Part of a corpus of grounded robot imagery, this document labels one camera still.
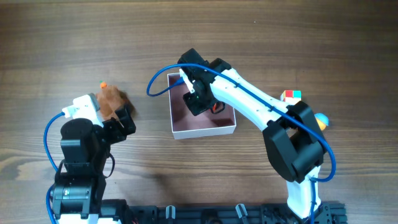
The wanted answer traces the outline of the colourful puzzle cube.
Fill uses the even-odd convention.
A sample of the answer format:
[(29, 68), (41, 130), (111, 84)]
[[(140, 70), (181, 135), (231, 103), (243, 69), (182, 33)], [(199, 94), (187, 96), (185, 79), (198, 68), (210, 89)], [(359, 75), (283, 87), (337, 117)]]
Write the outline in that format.
[(295, 105), (302, 99), (300, 90), (284, 90), (280, 96), (280, 100), (290, 105)]

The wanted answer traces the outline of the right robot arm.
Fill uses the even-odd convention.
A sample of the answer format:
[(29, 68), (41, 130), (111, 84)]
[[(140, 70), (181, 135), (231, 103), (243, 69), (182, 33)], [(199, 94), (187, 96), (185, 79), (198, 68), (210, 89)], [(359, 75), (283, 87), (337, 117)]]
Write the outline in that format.
[(320, 204), (318, 173), (330, 147), (309, 105), (277, 100), (224, 60), (209, 62), (195, 49), (185, 52), (177, 64), (188, 85), (183, 100), (191, 113), (225, 103), (254, 123), (262, 131), (271, 166), (287, 182), (287, 206), (298, 218), (311, 218)]

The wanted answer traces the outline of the orange duck toy blue cap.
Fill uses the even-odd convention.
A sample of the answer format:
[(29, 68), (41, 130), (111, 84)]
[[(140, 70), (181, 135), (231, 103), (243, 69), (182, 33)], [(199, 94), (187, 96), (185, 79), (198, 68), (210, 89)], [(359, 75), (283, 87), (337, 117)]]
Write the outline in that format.
[(329, 126), (329, 119), (326, 115), (323, 113), (316, 113), (315, 114), (316, 121), (320, 127), (320, 129), (323, 131), (327, 126)]

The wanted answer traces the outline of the brown plush toy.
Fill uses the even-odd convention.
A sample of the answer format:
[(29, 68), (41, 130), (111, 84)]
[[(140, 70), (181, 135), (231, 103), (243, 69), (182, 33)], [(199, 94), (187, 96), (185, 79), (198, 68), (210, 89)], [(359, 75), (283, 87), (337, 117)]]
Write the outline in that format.
[(128, 105), (131, 116), (135, 116), (135, 107), (126, 92), (119, 90), (116, 85), (108, 85), (106, 82), (101, 82), (100, 88), (101, 91), (96, 94), (96, 99), (100, 107), (99, 112), (104, 120), (118, 119), (115, 111), (124, 105)]

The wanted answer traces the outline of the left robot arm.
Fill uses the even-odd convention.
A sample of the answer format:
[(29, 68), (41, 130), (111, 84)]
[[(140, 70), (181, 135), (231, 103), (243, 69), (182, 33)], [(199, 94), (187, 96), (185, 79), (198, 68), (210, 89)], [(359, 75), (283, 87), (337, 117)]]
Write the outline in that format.
[(46, 194), (47, 212), (52, 223), (136, 223), (134, 213), (121, 199), (104, 200), (107, 159), (111, 145), (135, 133), (129, 105), (101, 126), (86, 118), (65, 123), (60, 132), (64, 155)]

